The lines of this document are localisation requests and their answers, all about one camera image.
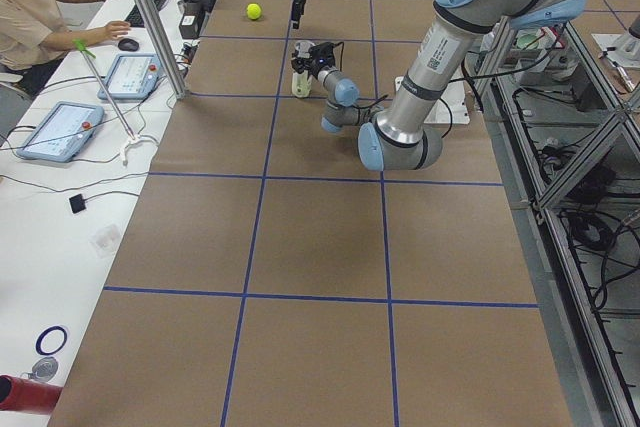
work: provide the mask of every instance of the person's hand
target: person's hand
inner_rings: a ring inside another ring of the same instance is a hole
[[[124,20],[112,20],[103,27],[105,40],[118,40],[131,30],[131,24]]]

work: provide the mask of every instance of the yellow ball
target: yellow ball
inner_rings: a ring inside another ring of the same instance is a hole
[[[258,4],[247,5],[247,17],[251,20],[258,20],[262,15],[262,9]]]

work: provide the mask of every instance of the white table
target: white table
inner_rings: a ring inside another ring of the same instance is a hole
[[[177,2],[169,0],[160,12],[174,53],[179,53],[183,45],[178,30],[181,14]],[[133,0],[107,0],[89,28],[124,19],[132,6]],[[145,29],[133,29],[130,37],[139,41],[139,52],[154,52]],[[115,45],[116,42],[110,42],[90,48],[97,56],[95,64],[101,73],[106,74],[114,57],[120,53]],[[50,83],[87,75],[91,72],[86,61],[78,52],[72,52]],[[111,106],[96,97],[97,91],[97,82],[87,80],[46,89],[35,99],[19,125],[37,125],[60,100],[101,104],[105,107],[106,118],[114,118]],[[141,115],[144,116],[147,126],[142,134],[160,140],[174,101],[171,87],[165,80],[142,104],[140,113],[132,111],[126,117],[138,131],[144,125]],[[120,104],[125,111],[134,105]],[[27,135],[14,133],[10,141],[17,147]],[[116,119],[101,126],[78,157],[109,159],[119,152],[126,139],[127,134]],[[65,189],[145,173],[155,151],[151,142],[139,144],[129,150],[128,165],[123,166],[119,159],[107,164],[26,161],[3,150],[0,151],[0,172],[27,182]],[[67,193],[50,193],[7,179],[0,182],[0,212],[4,220],[0,227],[0,374],[17,377],[30,371],[41,358],[35,350],[39,334],[50,326],[62,325],[68,329],[69,339],[55,355],[60,368],[50,383],[64,385],[115,256],[113,252],[97,249],[92,244],[92,237],[105,228],[115,229],[123,235],[137,201],[131,195],[105,195],[87,203],[85,211],[73,214],[68,199],[76,193],[82,193],[86,198],[113,190],[137,194],[145,178],[140,176]],[[53,337],[61,336],[52,335],[52,341],[55,340]],[[48,416],[0,412],[3,427],[41,427],[47,422]]]

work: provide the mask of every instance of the light blue tablet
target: light blue tablet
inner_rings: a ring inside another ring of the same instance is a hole
[[[69,162],[102,122],[99,105],[58,102],[16,154],[24,159]]]
[[[156,54],[118,54],[104,83],[114,100],[140,101],[156,88],[162,72],[162,64]],[[102,89],[98,98],[107,100]]]

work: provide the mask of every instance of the computer mouse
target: computer mouse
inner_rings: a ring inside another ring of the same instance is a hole
[[[120,50],[124,50],[125,52],[135,52],[140,48],[140,44],[137,40],[130,39],[125,37],[118,42],[118,48]]]

